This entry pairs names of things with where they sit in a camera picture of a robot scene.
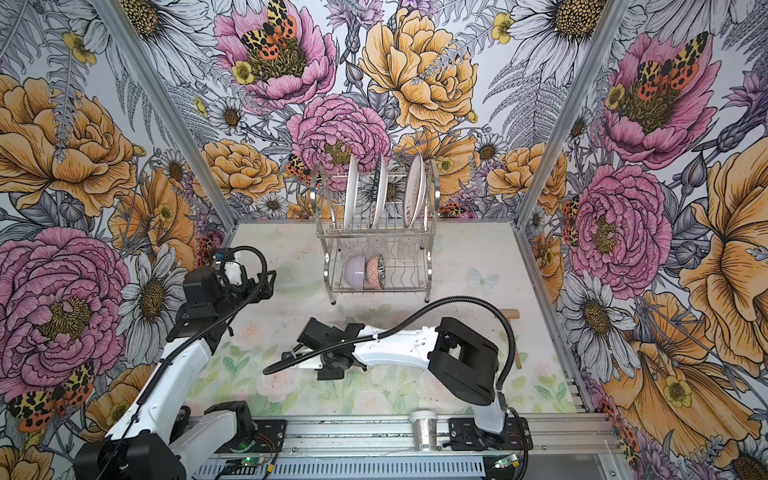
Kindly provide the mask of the lavender bowl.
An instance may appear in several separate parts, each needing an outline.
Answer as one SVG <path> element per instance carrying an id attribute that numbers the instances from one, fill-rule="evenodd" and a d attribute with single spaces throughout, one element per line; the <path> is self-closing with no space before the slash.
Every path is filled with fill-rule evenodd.
<path id="1" fill-rule="evenodd" d="M 366 257 L 364 254 L 353 255 L 344 264 L 343 279 L 352 290 L 363 290 L 366 281 Z"/>

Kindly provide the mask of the green rimmed white plate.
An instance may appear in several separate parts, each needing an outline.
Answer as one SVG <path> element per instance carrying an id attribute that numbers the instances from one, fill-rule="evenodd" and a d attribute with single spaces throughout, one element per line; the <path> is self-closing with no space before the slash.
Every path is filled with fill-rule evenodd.
<path id="1" fill-rule="evenodd" d="M 345 209 L 343 229 L 350 230 L 353 226 L 357 201 L 357 188 L 359 182 L 358 161 L 354 155 L 350 156 L 348 176 L 345 193 Z"/>

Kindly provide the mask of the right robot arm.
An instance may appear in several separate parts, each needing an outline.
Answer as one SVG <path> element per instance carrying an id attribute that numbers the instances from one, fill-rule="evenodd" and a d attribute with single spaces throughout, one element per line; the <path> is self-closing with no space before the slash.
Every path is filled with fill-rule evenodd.
<path id="1" fill-rule="evenodd" d="M 498 348 L 457 319 L 444 317 L 436 327 L 403 330 L 390 337 L 379 328 L 352 323 L 341 330 L 311 318 L 298 336 L 298 352 L 345 346 L 301 363 L 320 380 L 340 380 L 352 367 L 380 365 L 429 371 L 454 397 L 472 406 L 478 430 L 499 435 L 507 414 L 495 389 Z"/>

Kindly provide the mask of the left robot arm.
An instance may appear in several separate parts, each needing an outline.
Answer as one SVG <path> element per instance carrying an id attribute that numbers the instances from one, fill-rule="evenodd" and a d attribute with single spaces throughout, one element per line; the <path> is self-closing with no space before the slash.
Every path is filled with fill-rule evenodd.
<path id="1" fill-rule="evenodd" d="M 78 479 L 189 479 L 220 448 L 250 448 L 256 427 L 244 401 L 216 404 L 192 427 L 179 415 L 230 322 L 250 303 L 272 297 L 276 273 L 251 279 L 242 266 L 188 273 L 184 303 L 161 359 L 145 386 L 103 439 L 86 443 L 74 461 Z"/>

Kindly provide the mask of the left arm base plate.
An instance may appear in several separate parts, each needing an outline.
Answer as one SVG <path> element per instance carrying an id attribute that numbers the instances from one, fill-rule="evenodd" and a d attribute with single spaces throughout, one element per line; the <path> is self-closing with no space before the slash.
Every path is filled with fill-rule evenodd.
<path id="1" fill-rule="evenodd" d="M 267 454 L 283 451 L 288 422 L 283 419 L 254 420 L 250 437 L 235 438 L 222 445 L 217 454 Z"/>

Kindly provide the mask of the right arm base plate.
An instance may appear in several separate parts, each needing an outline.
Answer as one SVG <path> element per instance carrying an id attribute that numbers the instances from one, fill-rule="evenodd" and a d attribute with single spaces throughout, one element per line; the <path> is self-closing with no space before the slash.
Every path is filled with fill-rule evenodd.
<path id="1" fill-rule="evenodd" d="M 449 446 L 453 451 L 523 451 L 532 450 L 533 440 L 527 420 L 507 417 L 500 434 L 479 429 L 472 418 L 450 418 L 448 420 Z"/>

